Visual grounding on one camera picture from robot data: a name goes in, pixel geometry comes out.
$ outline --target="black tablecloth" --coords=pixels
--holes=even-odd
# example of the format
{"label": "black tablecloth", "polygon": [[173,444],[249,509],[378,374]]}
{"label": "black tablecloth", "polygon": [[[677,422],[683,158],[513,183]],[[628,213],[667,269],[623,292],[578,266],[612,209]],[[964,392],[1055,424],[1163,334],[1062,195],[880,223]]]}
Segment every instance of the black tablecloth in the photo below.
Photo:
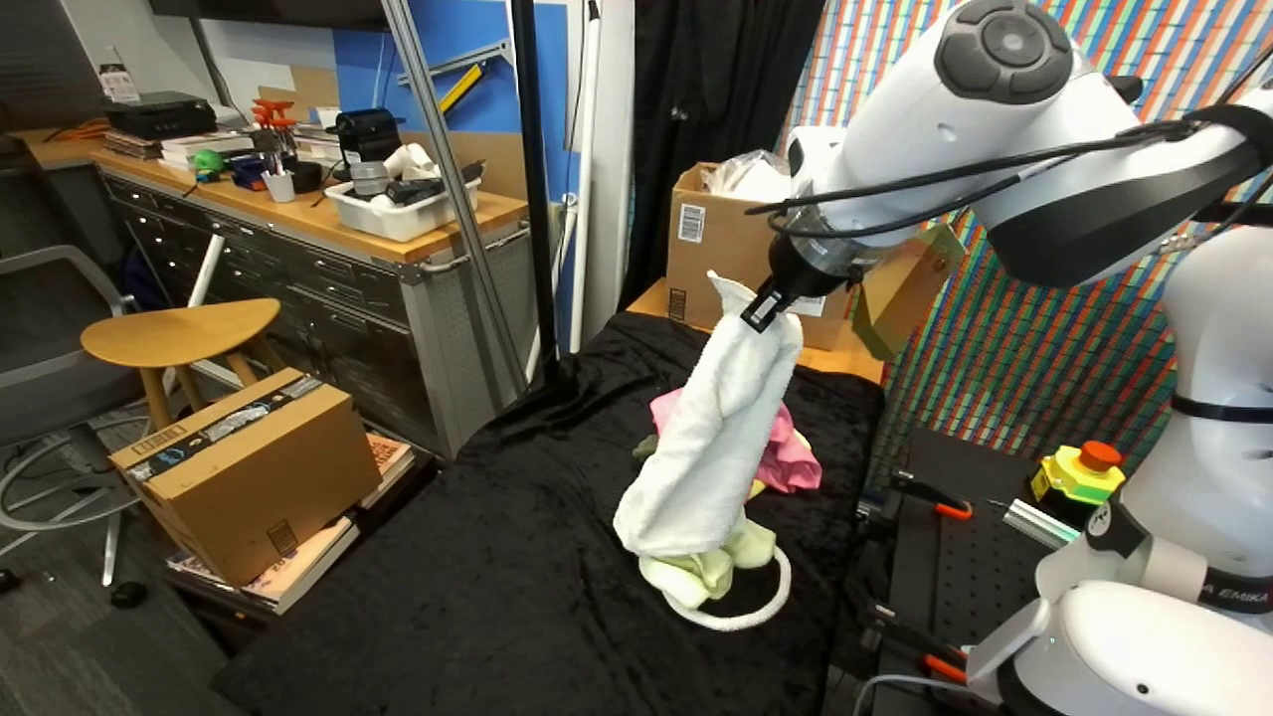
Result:
{"label": "black tablecloth", "polygon": [[797,566],[793,605],[750,632],[705,632],[663,607],[607,528],[636,476],[633,444],[653,435],[643,404],[689,376],[697,351],[672,322],[612,317],[559,382],[485,424],[220,688],[278,716],[815,711],[830,585],[848,567],[884,396],[856,376],[797,374],[789,404],[826,480],[748,505]]}

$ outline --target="white ring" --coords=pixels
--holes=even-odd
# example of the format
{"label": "white ring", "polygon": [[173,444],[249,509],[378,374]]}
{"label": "white ring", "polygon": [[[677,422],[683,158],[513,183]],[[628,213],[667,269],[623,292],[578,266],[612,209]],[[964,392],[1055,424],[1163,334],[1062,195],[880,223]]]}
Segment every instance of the white ring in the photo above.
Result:
{"label": "white ring", "polygon": [[663,591],[667,607],[679,616],[679,620],[691,620],[698,630],[712,630],[712,632],[745,632],[745,630],[755,630],[765,620],[773,620],[789,597],[793,597],[793,561],[789,553],[775,545],[773,557],[779,561],[779,587],[773,591],[773,602],[755,611],[736,611],[736,616],[712,616],[712,611],[698,611],[698,607],[689,607],[679,602],[672,602],[672,591]]}

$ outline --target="blue wall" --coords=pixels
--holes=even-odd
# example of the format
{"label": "blue wall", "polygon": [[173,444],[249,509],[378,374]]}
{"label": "blue wall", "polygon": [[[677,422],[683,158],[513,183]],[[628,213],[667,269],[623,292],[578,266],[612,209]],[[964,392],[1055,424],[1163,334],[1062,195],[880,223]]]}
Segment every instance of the blue wall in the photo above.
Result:
{"label": "blue wall", "polygon": [[[423,49],[429,62],[447,62],[473,49],[509,38],[500,0],[409,0],[415,22],[423,29]],[[543,183],[549,199],[578,186],[578,155],[570,150],[563,115],[563,9],[541,4],[538,22],[538,62],[541,62],[541,123],[543,123]],[[391,33],[332,33],[339,86],[347,106],[391,106],[400,128],[423,131],[423,111],[409,86],[399,82],[400,60]],[[485,81],[448,111],[453,131],[522,131],[518,86],[509,62],[490,62]]]}

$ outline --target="stool seat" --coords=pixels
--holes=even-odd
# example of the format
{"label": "stool seat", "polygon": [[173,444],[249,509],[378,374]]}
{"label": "stool seat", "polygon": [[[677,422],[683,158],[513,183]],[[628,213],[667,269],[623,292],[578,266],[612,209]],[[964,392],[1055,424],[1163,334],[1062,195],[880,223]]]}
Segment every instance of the stool seat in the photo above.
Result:
{"label": "stool seat", "polygon": [[278,300],[146,310],[91,322],[78,347],[110,365],[168,371],[238,351],[278,313]]}

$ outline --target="pink object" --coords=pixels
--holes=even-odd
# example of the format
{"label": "pink object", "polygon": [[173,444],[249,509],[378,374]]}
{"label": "pink object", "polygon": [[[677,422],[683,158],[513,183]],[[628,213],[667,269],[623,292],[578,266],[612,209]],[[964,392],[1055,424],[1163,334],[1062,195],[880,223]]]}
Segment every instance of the pink object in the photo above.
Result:
{"label": "pink object", "polygon": [[[677,400],[679,400],[679,390],[647,400],[656,428],[672,422]],[[779,404],[779,412],[773,419],[755,476],[779,493],[822,484],[822,461],[811,453],[806,439],[797,428],[797,419],[789,404]]]}

